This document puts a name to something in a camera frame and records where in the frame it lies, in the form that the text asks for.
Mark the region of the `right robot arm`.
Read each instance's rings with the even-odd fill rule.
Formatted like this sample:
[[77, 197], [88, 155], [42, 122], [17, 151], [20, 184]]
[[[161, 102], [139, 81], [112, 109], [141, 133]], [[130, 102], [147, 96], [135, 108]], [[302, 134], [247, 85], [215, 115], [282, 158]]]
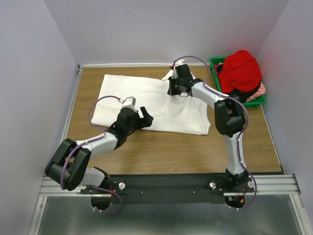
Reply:
[[235, 192], [248, 181], [243, 157], [242, 135], [247, 124], [245, 107], [237, 97], [223, 94], [199, 79], [194, 78], [187, 64], [171, 66], [167, 94], [187, 94], [197, 98], [214, 110], [215, 127], [224, 136], [227, 151], [225, 187]]

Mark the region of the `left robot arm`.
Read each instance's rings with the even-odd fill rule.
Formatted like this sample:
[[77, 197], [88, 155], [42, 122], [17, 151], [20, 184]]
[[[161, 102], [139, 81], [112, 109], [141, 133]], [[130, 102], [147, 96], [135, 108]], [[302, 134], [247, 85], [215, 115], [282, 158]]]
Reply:
[[91, 186], [104, 193], [109, 186], [108, 174], [96, 167], [89, 168], [91, 158], [121, 147], [136, 130], [150, 127], [154, 118], [145, 107], [138, 111], [122, 108], [116, 121], [103, 133], [91, 139], [73, 141], [65, 139], [45, 168], [45, 175], [58, 183], [61, 189], [72, 191], [78, 186]]

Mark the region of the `white t shirt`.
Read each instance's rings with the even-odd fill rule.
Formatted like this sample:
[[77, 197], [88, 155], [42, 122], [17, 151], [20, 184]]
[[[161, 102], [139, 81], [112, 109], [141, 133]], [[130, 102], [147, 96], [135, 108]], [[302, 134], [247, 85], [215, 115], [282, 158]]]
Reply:
[[207, 104], [190, 96], [168, 95], [171, 74], [172, 71], [168, 71], [162, 79], [106, 74], [92, 123], [109, 127], [122, 108], [117, 98], [133, 96], [136, 108], [144, 106], [154, 118], [148, 130], [207, 135], [211, 126]]

